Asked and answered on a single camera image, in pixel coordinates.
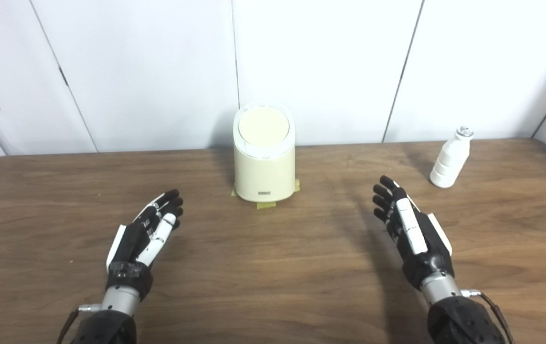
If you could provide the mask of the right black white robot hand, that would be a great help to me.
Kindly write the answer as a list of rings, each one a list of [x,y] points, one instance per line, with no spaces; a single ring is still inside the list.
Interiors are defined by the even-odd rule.
[[[421,212],[406,190],[386,175],[373,191],[374,215],[395,242],[408,283],[419,290],[433,274],[454,277],[450,243],[434,214]]]

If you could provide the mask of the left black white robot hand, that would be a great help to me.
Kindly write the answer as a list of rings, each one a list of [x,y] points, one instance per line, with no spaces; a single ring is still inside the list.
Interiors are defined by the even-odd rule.
[[[153,285],[152,264],[179,228],[183,199],[177,189],[149,202],[128,225],[120,225],[106,259],[106,288],[129,287],[143,301]]]

